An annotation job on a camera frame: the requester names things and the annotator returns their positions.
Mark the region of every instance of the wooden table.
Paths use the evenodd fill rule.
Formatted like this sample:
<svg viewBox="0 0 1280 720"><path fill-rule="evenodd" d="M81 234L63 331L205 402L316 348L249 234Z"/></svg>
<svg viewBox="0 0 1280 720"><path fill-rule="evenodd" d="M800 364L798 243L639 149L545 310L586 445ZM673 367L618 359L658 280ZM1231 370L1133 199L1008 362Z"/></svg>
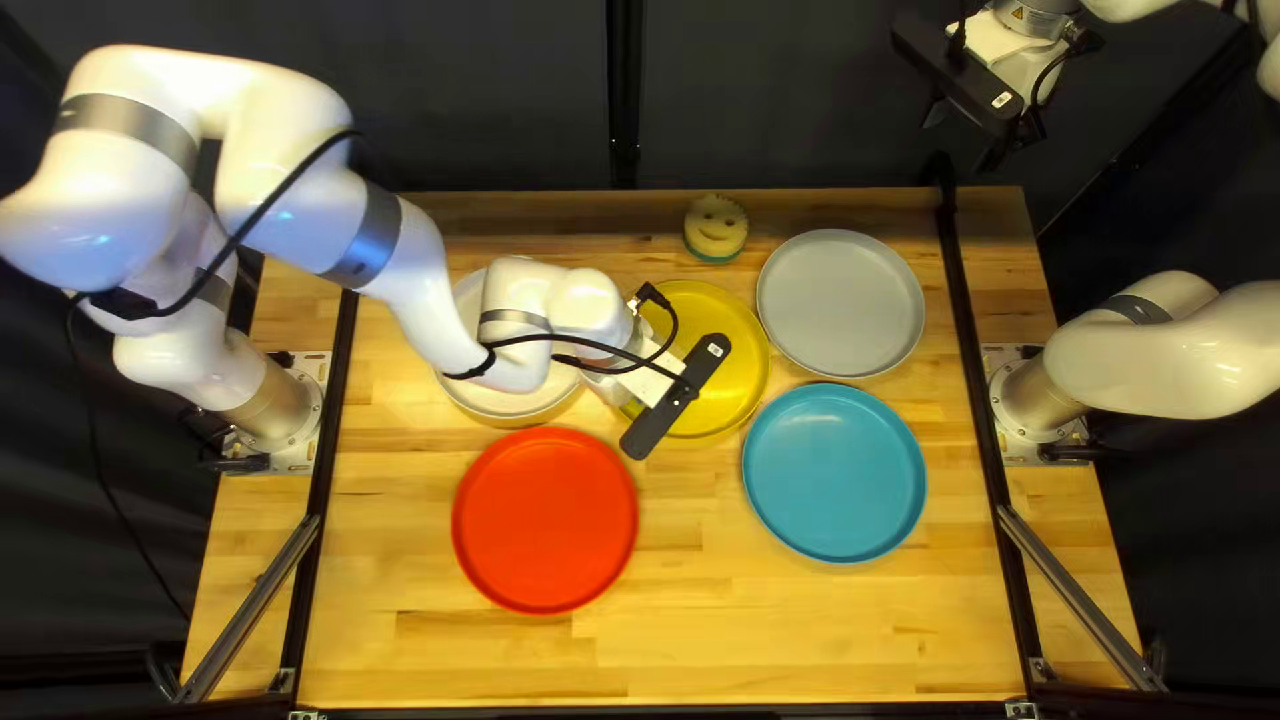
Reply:
<svg viewBox="0 0 1280 720"><path fill-rule="evenodd" d="M681 217L703 191L417 193L445 236L454 279L518 252L593 265L623 292L703 279L754 306L769 252L841 227L893 247L924 290L915 352L856 380L893 407L928 465L924 514L906 543L833 568L782 547L742 493L746 428L718 442L668 438L627 460L641 501L637 547L604 597L526 618L480 596L449 542L453 491L504 434L468 419L361 300L298 702L315 707L877 702L1000 700L1023 692L965 395L938 241L936 192L732 191L753 233L728 265L685 252ZM1055 323L1021 191L963 188L959 228L984 342L1036 342ZM330 343L337 290L269 263L252 337L265 350ZM773 356L765 402L819 379ZM582 393L554 420L613 445L625 424ZM1092 468L1010 470L1015 507L1130 642L1133 616ZM184 671L195 666L302 515L306 478L224 478ZM1066 679L1119 675L1043 580L1030 578L1044 655ZM253 694L279 661L282 593L218 696Z"/></svg>

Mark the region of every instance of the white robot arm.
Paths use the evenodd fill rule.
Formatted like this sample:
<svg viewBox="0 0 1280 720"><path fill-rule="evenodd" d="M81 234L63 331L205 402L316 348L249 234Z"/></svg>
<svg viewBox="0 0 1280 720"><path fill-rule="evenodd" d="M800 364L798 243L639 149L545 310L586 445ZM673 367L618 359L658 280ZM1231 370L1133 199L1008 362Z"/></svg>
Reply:
<svg viewBox="0 0 1280 720"><path fill-rule="evenodd" d="M1009 432L1055 442L1091 407L1207 420L1280 389L1280 281L1219 295L1166 270L1066 323L1044 351L992 383Z"/></svg>
<svg viewBox="0 0 1280 720"><path fill-rule="evenodd" d="M293 70L157 47L101 47L72 72L36 176L0 202L0 254L61 288L123 291L169 307L225 243L221 228L246 223L314 149L351 123L334 90ZM221 140L216 218L189 182L204 138ZM490 351L480 341L559 332L614 347L655 347L648 325L607 275L522 258L489 268L480 337L472 337L453 304L435 224L417 206L349 170L348 151L349 141L342 140L320 155L261 215L244 243L385 301L426 361L494 389L536 389L547 377L552 343ZM223 329L225 302L219 299L229 296L233 263L234 256L216 268L197 301L168 316L113 313L97 300L81 306L119 336L115 361L125 375L255 425L255 432L288 434L302 415L269 428L253 419L279 414L283 375L243 337ZM577 348L589 363L608 357ZM684 368L675 357L662 360L675 372ZM650 406L671 386L650 370L632 375L613 383L640 388L634 393Z"/></svg>

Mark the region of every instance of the sponge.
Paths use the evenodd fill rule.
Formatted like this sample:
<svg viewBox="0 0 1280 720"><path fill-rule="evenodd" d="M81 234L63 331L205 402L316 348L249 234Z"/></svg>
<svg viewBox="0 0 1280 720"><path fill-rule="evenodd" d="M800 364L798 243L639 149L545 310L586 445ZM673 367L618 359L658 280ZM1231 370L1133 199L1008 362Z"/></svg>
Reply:
<svg viewBox="0 0 1280 720"><path fill-rule="evenodd" d="M685 213L685 247L707 263L728 263L742 251L751 229L746 211L723 195L705 195Z"/></svg>

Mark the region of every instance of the gray plate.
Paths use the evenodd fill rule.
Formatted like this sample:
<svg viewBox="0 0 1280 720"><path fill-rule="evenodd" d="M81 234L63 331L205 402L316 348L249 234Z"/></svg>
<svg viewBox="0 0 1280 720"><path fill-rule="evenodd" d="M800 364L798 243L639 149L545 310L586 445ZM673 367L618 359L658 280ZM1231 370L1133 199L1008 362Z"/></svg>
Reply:
<svg viewBox="0 0 1280 720"><path fill-rule="evenodd" d="M783 355L833 378L892 369L924 331L924 293L911 268L854 231L809 231L782 243L760 270L755 306Z"/></svg>

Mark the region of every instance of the smiley face sponge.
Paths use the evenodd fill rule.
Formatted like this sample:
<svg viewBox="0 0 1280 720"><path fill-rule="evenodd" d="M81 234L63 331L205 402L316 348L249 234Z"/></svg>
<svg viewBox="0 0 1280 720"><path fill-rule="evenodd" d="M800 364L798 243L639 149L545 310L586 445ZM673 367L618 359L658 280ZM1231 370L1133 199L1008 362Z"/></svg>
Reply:
<svg viewBox="0 0 1280 720"><path fill-rule="evenodd" d="M685 213L685 247L707 263L728 263L742 251L751 229L746 211L723 195L705 195Z"/></svg>

